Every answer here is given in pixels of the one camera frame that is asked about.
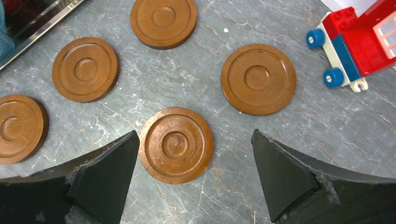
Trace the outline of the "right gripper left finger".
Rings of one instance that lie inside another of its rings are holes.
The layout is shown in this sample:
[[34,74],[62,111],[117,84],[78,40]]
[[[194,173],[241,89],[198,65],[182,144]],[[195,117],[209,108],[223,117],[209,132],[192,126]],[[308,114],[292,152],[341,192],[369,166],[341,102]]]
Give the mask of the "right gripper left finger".
[[118,224],[140,140],[128,132],[109,144],[31,175],[0,181],[3,224]]

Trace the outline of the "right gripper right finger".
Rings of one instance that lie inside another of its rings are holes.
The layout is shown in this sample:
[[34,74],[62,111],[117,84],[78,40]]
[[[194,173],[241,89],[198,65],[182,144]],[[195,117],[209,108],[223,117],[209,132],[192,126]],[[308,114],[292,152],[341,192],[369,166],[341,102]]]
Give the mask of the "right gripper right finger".
[[274,224],[393,224],[396,181],[318,160],[256,129],[255,162]]

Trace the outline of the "brown wooden coaster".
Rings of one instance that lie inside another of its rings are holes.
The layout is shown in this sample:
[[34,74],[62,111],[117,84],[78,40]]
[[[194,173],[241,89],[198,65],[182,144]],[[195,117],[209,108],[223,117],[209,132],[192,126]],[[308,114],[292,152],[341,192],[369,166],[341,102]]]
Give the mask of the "brown wooden coaster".
[[291,60],[281,50],[267,44],[249,44],[225,60],[220,83],[225,98],[235,109],[263,116],[290,103],[297,76]]
[[52,80],[65,98],[90,103],[104,98],[115,87],[120,60],[106,41],[82,37],[64,46],[55,58]]
[[137,0],[130,13],[133,33],[154,49],[172,49],[186,42],[197,19],[193,0]]
[[49,116],[44,106],[25,95],[0,99],[0,163],[12,164],[29,159],[44,144]]
[[213,135],[203,117],[187,108],[170,107],[152,115],[143,126],[139,158],[153,178],[181,184],[205,171],[213,149]]

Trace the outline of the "metal tray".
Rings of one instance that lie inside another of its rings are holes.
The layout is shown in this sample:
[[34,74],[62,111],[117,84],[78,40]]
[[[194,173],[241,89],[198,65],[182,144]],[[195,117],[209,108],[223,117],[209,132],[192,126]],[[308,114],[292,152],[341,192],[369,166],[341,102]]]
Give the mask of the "metal tray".
[[0,2],[0,69],[79,7],[83,0],[2,0]]

